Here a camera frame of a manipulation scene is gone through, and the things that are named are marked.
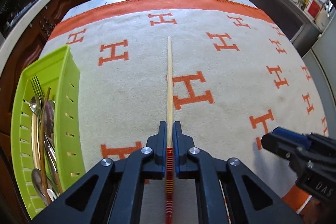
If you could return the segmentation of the pale chopstick red striped end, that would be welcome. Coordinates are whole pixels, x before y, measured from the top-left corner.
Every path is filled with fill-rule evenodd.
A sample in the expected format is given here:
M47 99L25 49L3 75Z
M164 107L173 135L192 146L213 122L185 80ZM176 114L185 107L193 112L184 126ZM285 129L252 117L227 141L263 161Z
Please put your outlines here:
M171 37L167 38L167 139L165 176L166 223L173 221L174 151L173 151L173 55Z

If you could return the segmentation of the brown bamboo chopstick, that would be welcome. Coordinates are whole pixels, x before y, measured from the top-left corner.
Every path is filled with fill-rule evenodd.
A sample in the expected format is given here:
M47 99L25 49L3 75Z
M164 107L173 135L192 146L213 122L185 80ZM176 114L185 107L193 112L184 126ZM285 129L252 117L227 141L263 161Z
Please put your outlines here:
M62 185L60 183L60 178L59 178L59 173L58 173L57 166L56 166L56 161L54 160L54 158L52 156L50 156L50 159L51 159L51 169L52 169L52 174L53 174L53 177L54 177L55 184L58 188L59 193L62 194L63 193L63 188L62 188Z

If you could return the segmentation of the large steel ladle spoon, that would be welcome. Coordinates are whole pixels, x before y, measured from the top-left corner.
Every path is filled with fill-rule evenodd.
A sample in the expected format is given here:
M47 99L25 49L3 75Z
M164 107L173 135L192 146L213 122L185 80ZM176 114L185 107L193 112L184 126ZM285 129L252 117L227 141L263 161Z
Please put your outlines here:
M48 205L47 198L45 194L42 192L42 178L41 178L41 170L38 168L34 168L31 173L31 180L33 186L38 194L38 196L42 199L45 205Z

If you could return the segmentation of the large steel tablespoon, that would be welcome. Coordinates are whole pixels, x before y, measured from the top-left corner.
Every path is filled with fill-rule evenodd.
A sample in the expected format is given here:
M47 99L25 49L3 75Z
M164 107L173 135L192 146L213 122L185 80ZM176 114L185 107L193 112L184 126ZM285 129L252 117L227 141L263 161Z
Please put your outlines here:
M55 147L54 143L54 117L55 117L55 101L49 100L45 104L45 135L51 143L52 147Z

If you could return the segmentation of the steel fork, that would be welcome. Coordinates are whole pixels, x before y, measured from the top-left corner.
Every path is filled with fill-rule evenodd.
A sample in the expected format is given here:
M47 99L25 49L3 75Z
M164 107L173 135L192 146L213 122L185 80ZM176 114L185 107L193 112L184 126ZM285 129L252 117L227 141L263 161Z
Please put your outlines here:
M30 79L30 82L31 82L31 86L33 88L34 96L37 96L41 101L41 105L43 105L43 101L45 99L45 94L44 94L44 91L42 89L42 86L41 86L37 76L34 76L32 79ZM38 117L38 133L39 133L39 126L40 125L41 125L41 116ZM49 140L48 140L47 149L50 151L51 156L56 161L55 148L52 147Z

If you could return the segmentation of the white ceramic soup spoon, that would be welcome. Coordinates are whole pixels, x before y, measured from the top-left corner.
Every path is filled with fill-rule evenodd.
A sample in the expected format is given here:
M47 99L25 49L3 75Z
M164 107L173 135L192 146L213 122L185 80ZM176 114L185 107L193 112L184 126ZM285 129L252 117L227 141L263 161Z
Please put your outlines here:
M52 202L54 202L57 199L57 194L50 188L47 188L47 194Z

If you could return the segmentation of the green plastic utensil tray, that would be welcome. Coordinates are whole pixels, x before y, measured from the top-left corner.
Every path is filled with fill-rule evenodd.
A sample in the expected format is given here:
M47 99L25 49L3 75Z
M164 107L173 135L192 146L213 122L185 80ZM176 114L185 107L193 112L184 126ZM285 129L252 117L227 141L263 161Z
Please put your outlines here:
M69 46L62 46L23 70L18 81L11 116L11 157L15 179L30 218L46 204L33 186L31 173L37 166L35 153L39 129L49 135L59 176L57 191L66 191L84 173L79 133L79 82L77 68ZM37 94L49 92L54 115L36 116L30 102Z

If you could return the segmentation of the orange beige H-pattern cloth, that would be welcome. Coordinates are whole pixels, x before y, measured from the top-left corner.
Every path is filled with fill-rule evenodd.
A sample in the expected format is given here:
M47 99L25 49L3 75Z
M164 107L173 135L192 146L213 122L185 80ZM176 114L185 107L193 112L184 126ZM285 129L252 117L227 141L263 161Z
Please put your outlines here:
M239 158L310 222L316 205L288 162L261 146L276 127L327 135L317 80L259 9L217 0L134 0L79 6L42 50L68 45L80 71L83 163L125 159L166 118L167 44L173 110L184 134L213 157Z

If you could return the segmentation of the small steel teaspoon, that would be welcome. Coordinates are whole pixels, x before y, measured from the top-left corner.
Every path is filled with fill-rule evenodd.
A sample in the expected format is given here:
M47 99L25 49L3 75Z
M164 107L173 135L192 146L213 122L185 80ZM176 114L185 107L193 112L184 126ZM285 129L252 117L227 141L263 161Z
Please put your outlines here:
M29 106L31 111L36 115L36 116L40 116L41 112L42 112L42 105L41 105L41 101L37 96L33 96L30 99L29 102Z

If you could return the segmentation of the red label container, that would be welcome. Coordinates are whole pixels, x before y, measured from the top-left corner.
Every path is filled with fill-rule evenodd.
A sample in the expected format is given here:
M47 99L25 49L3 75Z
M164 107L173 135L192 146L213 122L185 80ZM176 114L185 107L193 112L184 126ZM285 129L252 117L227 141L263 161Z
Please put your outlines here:
M304 13L311 19L315 20L319 11L322 9L323 3L320 0L308 0L304 9Z

